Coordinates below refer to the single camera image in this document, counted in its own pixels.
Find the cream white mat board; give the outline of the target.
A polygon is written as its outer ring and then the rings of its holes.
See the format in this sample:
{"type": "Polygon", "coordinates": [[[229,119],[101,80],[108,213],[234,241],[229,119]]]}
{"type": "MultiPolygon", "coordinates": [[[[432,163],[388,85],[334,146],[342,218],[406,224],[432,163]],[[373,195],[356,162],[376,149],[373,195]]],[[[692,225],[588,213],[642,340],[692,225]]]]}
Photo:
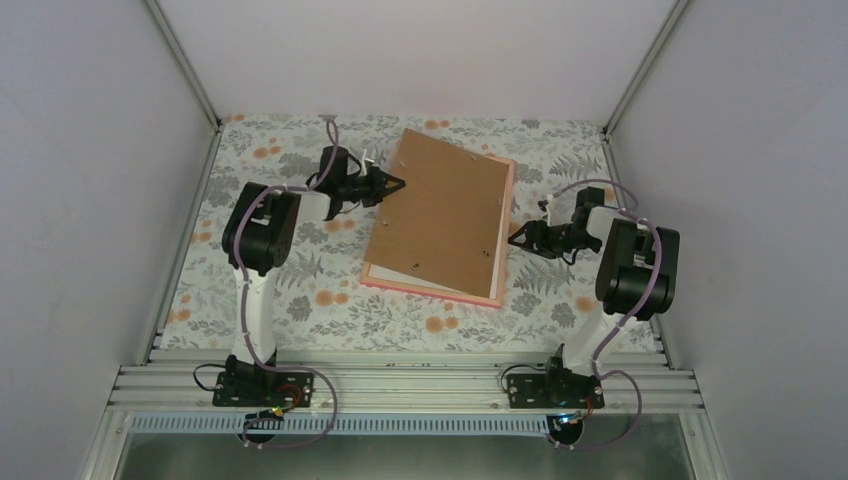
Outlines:
{"type": "Polygon", "coordinates": [[[502,264],[503,262],[501,256],[496,256],[493,264],[489,289],[489,298],[491,300],[498,300],[500,298],[502,264]]]}

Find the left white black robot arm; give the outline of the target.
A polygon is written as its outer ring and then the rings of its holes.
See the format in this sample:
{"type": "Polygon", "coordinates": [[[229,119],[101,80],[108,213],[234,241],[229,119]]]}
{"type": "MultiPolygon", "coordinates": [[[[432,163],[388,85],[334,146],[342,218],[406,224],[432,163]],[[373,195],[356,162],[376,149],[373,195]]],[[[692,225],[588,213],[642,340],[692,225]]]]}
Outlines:
{"type": "Polygon", "coordinates": [[[403,179],[359,159],[347,149],[327,146],[317,172],[304,184],[247,183],[232,210],[222,248],[237,279],[237,337],[212,388],[218,407],[305,405],[312,371],[286,372],[276,365],[273,297],[288,259],[297,225],[330,221],[347,204],[371,208],[405,187],[403,179]]]}

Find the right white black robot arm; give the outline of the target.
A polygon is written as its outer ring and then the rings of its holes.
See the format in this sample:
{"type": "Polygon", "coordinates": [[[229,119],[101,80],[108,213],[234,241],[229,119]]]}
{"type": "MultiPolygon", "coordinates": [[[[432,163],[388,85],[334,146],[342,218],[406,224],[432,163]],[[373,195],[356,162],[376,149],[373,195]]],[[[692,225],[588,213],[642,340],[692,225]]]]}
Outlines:
{"type": "Polygon", "coordinates": [[[600,255],[595,296],[601,311],[544,367],[505,375],[510,402],[519,408],[602,406],[599,369],[614,341],[636,323],[666,312],[675,296],[679,233],[606,205],[604,190],[586,181],[575,190],[569,222],[556,223],[560,195],[554,193],[539,203],[542,219],[525,223],[508,243],[567,265],[583,251],[600,255]]]}

